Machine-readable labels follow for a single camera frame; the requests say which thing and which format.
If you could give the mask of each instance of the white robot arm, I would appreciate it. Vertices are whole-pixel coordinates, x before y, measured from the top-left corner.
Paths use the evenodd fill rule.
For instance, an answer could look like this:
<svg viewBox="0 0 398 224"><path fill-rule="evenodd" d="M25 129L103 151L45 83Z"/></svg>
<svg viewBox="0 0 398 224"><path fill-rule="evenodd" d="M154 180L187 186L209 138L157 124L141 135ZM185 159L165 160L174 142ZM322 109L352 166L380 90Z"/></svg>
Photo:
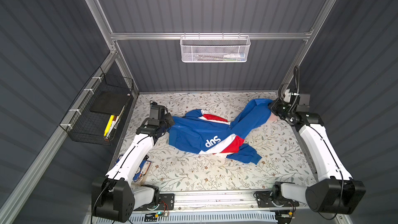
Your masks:
<svg viewBox="0 0 398 224"><path fill-rule="evenodd" d="M126 153L107 172L92 183L92 216L126 222L133 210L141 206L159 204L159 188L144 185L132 190L130 185L137 168L168 127L174 124L167 108L151 103L149 117L137 129L136 136Z"/></svg>
<svg viewBox="0 0 398 224"><path fill-rule="evenodd" d="M362 182L353 180L341 163L329 141L321 117L316 113L296 111L300 99L298 67L295 67L295 82L296 92L286 90L285 93L291 97L282 97L280 88L278 99L269 108L295 128L304 140L308 155L314 161L318 183L304 187L294 183L276 182L269 198L278 206L291 199L307 204L314 212L351 214L364 196L365 186Z"/></svg>

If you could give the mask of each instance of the zip tie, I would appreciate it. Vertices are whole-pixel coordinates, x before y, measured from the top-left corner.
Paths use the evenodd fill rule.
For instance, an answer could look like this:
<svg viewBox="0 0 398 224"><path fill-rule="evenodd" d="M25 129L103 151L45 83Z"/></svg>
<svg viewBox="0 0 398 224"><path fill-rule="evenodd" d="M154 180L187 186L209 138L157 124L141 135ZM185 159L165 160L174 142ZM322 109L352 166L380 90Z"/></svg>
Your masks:
<svg viewBox="0 0 398 224"><path fill-rule="evenodd" d="M99 81L102 82L102 77L93 77L93 79L99 79Z"/></svg>
<svg viewBox="0 0 398 224"><path fill-rule="evenodd" d="M93 91L93 89L92 89L92 88L90 88L90 89L83 89L83 91L86 91L86 90L89 90L89 91L91 91L91 92L93 93L93 95L94 95L94 91Z"/></svg>
<svg viewBox="0 0 398 224"><path fill-rule="evenodd" d="M80 115L82 115L82 112L80 112L80 109L69 109L69 111L76 111L76 112L78 112Z"/></svg>
<svg viewBox="0 0 398 224"><path fill-rule="evenodd" d="M70 129L72 130L72 125L71 124L59 124L60 126L66 126L66 127L70 127Z"/></svg>

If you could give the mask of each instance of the white stripe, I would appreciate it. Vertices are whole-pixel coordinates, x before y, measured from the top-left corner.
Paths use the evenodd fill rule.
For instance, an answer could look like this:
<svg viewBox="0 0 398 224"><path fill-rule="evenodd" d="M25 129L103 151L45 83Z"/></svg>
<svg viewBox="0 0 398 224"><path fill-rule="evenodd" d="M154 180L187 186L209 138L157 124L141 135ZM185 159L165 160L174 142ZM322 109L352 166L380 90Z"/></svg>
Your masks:
<svg viewBox="0 0 398 224"><path fill-rule="evenodd" d="M215 153L213 155L217 156L217 157L223 157L226 158L228 155L234 154L233 152L226 152L226 153Z"/></svg>
<svg viewBox="0 0 398 224"><path fill-rule="evenodd" d="M203 115L203 114L211 114L211 113L209 113L209 111L207 111L207 110L201 109L200 111L202 112L202 115Z"/></svg>
<svg viewBox="0 0 398 224"><path fill-rule="evenodd" d="M207 151L200 151L199 154L214 154L214 153L220 153L225 148L227 148L235 139L236 135L231 134L227 138L225 138L223 141L219 142L218 144L214 145L212 148L208 149Z"/></svg>
<svg viewBox="0 0 398 224"><path fill-rule="evenodd" d="M225 121L217 121L217 120L214 120L214 119L207 119L207 118L205 118L205 117L198 117L199 119L202 119L202 120L204 120L204 121L210 121L210 122L215 122L215 123L220 123L220 124L227 124L227 125L231 125L231 122L225 122Z"/></svg>

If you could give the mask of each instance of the black cable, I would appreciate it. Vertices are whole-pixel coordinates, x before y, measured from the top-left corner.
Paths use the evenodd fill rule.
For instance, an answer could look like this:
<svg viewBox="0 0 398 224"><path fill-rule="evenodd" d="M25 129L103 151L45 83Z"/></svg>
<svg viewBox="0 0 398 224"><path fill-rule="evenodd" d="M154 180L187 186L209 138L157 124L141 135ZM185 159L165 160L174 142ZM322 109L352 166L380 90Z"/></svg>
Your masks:
<svg viewBox="0 0 398 224"><path fill-rule="evenodd" d="M293 101L292 106L289 109L289 112L291 112L296 105L297 98L299 97L299 92L300 92L300 69L299 66L295 66L294 71L293 71L293 77L295 79L295 84L296 84L296 97L295 100Z"/></svg>
<svg viewBox="0 0 398 224"><path fill-rule="evenodd" d="M331 154L331 157L333 158L334 163L336 164L337 168L339 169L339 172L340 172L340 175L341 175L341 192L340 192L339 204L337 206L337 208L339 208L340 205L341 205L342 198L343 198L343 188L344 188L343 173L341 172L341 169L340 169L339 165L337 164L336 160L334 159L333 154L331 153L331 151L330 151L328 145L326 144L325 139L322 137L322 135L317 130L315 130L312 126L308 125L308 127L311 127L316 133L318 133L319 137L321 137L322 141L325 143L326 147L328 148L328 151ZM332 218L326 218L323 215L321 215L320 212L318 212L318 214L325 220L333 220L337 216L337 213L335 213Z"/></svg>
<svg viewBox="0 0 398 224"><path fill-rule="evenodd" d="M138 143L141 142L142 140L144 140L144 139L147 138L147 137L149 137L149 135L146 136L146 137L144 137L144 138L142 138L140 141L138 141ZM124 162L126 162L127 157L130 155L130 153L132 152L132 150L134 150L134 148L135 148L135 146L134 146L134 147L131 149L131 151L127 154L126 158L125 158L124 161L122 162L122 165L120 166L119 169L121 169L121 168L123 167ZM119 173L119 169L117 170L115 176L114 176L112 179L114 179L114 178L117 176L117 174ZM93 209L92 209L92 211L91 211L91 218L90 218L90 223L91 223L91 224L93 223L93 213L94 213L94 209L95 209L95 207L96 207L96 205L97 205L97 201L98 201L98 199L100 198L100 196L104 193L104 191L107 189L107 187L109 186L110 183L111 183L111 181L109 181L109 182L105 185L105 187L103 188L102 192L98 195L97 200L96 200L95 203L94 203Z"/></svg>
<svg viewBox="0 0 398 224"><path fill-rule="evenodd" d="M107 189L107 187L109 186L109 184L111 184L111 181L109 181L109 182L105 185L105 187L103 188L103 190L101 191L101 193L98 195L97 200L95 201L95 203L94 203L94 205L93 205L93 208L92 208L92 210L91 210L91 219L90 219L90 223L91 223L91 224L93 224L93 213L94 213L94 209L96 209L96 205L97 205L98 199L99 199L100 196L103 194L103 192Z"/></svg>

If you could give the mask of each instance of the floral pattern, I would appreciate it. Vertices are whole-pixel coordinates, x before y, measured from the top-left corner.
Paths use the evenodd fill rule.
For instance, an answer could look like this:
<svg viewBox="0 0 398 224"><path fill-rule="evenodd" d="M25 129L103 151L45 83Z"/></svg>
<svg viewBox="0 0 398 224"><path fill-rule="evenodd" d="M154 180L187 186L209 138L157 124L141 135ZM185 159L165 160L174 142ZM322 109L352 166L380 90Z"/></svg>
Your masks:
<svg viewBox="0 0 398 224"><path fill-rule="evenodd" d="M257 98L275 99L275 92L190 93L139 95L120 154L132 143L136 129L149 116L149 102L168 108L173 116L184 116L194 109L233 121L246 104ZM183 152L168 144L168 133L159 138L149 152L152 161L139 184L150 184L161 191L267 189L275 181L310 186L316 181L291 127L279 118L253 129L246 137L262 157L260 162L244 164L214 155Z"/></svg>

